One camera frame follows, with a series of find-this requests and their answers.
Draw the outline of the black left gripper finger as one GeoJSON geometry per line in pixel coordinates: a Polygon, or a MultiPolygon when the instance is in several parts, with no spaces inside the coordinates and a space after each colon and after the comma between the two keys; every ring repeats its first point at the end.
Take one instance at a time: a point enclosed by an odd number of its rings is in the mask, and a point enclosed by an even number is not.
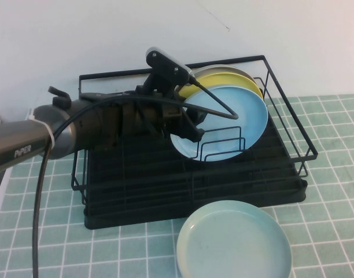
{"type": "Polygon", "coordinates": [[[186,108],[185,114],[185,124],[190,126],[199,125],[205,120],[207,116],[206,112],[197,110],[195,108],[186,108]]]}
{"type": "Polygon", "coordinates": [[[182,115],[172,120],[171,134],[191,142],[199,142],[205,134],[205,130],[197,128],[188,115],[182,115]]]}

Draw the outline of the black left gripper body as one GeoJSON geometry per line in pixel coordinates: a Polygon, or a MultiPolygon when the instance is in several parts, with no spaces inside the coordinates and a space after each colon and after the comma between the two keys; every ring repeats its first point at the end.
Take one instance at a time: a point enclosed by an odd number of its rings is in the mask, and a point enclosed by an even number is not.
{"type": "Polygon", "coordinates": [[[172,100],[182,103],[185,98],[175,93],[167,94],[157,89],[146,90],[142,86],[122,92],[125,97],[120,103],[120,135],[141,136],[151,134],[167,138],[170,134],[188,137],[192,128],[191,109],[161,103],[172,100]]]}

